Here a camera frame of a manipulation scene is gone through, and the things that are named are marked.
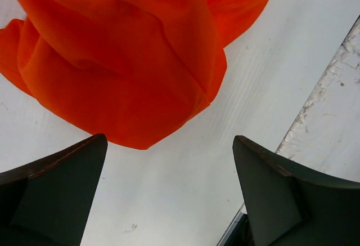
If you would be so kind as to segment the orange t shirt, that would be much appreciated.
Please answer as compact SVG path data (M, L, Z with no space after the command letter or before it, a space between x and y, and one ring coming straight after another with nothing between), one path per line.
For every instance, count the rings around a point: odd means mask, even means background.
M18 0L1 74L60 118L146 150L215 99L268 0Z

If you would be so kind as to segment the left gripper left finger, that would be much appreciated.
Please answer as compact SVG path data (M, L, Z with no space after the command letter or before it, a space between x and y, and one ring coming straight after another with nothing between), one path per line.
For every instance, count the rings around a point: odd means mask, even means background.
M1 245L80 245L107 152L104 134L1 173Z

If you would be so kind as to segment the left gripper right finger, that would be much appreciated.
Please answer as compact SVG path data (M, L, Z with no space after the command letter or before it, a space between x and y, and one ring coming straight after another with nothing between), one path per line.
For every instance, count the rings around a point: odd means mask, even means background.
M233 155L255 245L358 245L359 183L315 171L244 136Z

